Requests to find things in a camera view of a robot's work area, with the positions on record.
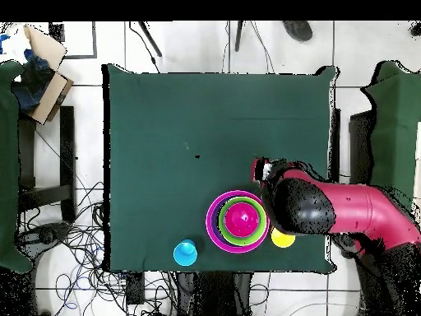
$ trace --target purple bowl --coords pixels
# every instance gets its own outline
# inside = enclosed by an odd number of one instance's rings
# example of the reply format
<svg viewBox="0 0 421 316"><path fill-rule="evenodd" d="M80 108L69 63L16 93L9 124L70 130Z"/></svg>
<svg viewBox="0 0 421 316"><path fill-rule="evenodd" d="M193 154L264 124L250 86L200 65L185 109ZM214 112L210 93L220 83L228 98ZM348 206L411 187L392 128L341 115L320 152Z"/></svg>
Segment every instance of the purple bowl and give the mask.
<svg viewBox="0 0 421 316"><path fill-rule="evenodd" d="M252 193L249 193L249 192L245 192L243 190L233 190L227 193L223 193L222 195L219 195L213 201L213 203L211 203L211 205L209 206L209 209L207 210L206 230L210 239L220 249L223 249L224 251L230 252L230 253L246 253L255 249L265 239L267 235L267 231L269 230L269 217L266 215L265 232L258 241L256 241L254 244L249 244L248 246L233 246L228 241L226 241L224 237L222 236L222 234L219 232L218 227L216 225L216 217L218 215L218 212L220 211L220 208L224 205L224 203L230 198L237 197L237 196L245 196L248 198L252 198L253 200L256 200L261 205L261 200L256 195L253 195Z"/></svg>

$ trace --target green tablecloth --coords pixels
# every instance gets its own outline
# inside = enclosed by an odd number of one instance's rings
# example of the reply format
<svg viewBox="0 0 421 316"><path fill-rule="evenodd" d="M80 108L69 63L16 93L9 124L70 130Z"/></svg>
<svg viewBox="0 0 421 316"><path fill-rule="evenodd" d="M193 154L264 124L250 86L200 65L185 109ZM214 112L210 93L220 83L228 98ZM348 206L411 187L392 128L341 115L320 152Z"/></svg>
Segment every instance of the green tablecloth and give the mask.
<svg viewBox="0 0 421 316"><path fill-rule="evenodd" d="M393 188L393 196L411 211L421 76L399 66L384 62L373 84L364 89L372 98L377 117L371 135L374 166L370 184Z"/></svg>
<svg viewBox="0 0 421 316"><path fill-rule="evenodd" d="M108 68L112 270L333 270L322 235L297 237L288 249L268 235L250 253L230 254L212 243L205 217L226 191L258 194L255 157L303 160L326 174L334 67L318 76ZM180 267L173 248L186 238L198 257Z"/></svg>
<svg viewBox="0 0 421 316"><path fill-rule="evenodd" d="M30 260L15 247L17 200L19 197L19 153L17 119L19 105L11 83L24 68L17 62L0 63L0 267L28 272Z"/></svg>

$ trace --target magenta bowl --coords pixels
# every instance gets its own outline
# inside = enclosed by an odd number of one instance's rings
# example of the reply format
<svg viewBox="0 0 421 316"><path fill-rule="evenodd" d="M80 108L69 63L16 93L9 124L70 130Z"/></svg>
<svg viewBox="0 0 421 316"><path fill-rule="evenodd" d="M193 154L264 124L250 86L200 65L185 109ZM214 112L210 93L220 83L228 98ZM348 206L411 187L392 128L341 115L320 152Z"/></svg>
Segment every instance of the magenta bowl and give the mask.
<svg viewBox="0 0 421 316"><path fill-rule="evenodd" d="M224 225L231 235L246 238L259 226L259 214L249 203L237 202L227 210Z"/></svg>

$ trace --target cyan cup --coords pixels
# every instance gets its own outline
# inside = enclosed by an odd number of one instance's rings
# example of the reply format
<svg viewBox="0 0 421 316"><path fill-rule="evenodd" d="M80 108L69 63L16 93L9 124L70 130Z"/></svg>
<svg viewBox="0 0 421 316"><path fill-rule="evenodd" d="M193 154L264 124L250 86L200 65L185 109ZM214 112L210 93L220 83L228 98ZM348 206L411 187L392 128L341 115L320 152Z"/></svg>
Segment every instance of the cyan cup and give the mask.
<svg viewBox="0 0 421 316"><path fill-rule="evenodd" d="M177 264L182 267L188 267L196 261L196 245L190 239L184 239L174 249L173 256Z"/></svg>

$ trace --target table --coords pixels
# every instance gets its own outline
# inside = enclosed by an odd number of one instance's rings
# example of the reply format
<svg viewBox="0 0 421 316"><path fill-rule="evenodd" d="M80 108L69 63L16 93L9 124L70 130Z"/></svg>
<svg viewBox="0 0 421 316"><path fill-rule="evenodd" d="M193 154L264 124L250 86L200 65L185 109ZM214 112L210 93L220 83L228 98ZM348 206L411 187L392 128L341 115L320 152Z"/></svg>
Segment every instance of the table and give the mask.
<svg viewBox="0 0 421 316"><path fill-rule="evenodd" d="M268 236L233 255L205 228L207 208L221 193L258 194L250 182L255 157L302 160L326 176L333 67L306 76L131 74L108 65L103 74L112 271L333 270L323 235L297 237L288 249ZM185 238L197 245L190 267L173 260Z"/></svg>

